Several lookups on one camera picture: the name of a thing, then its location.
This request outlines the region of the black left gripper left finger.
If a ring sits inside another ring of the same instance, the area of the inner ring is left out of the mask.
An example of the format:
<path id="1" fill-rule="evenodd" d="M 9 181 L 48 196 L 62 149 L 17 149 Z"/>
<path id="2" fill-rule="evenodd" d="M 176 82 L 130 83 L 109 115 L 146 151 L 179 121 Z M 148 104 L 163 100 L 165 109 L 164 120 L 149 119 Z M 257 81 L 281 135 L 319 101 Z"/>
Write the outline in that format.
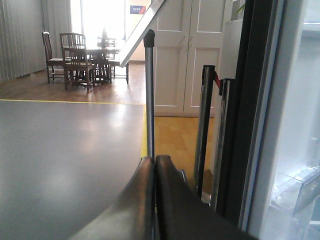
<path id="1" fill-rule="evenodd" d="M 153 240 L 155 238 L 155 163 L 143 157 L 129 183 L 103 213 L 72 240 Z"/>

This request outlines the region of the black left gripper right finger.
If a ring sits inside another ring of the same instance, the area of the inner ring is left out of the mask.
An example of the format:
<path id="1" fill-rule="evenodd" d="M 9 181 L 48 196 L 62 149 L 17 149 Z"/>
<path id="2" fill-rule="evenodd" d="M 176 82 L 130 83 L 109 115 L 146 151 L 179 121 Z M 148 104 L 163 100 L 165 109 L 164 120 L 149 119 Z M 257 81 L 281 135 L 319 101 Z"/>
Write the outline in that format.
<path id="1" fill-rule="evenodd" d="M 183 181 L 170 156 L 155 159 L 156 205 L 162 240 L 252 240 L 203 203 Z"/>

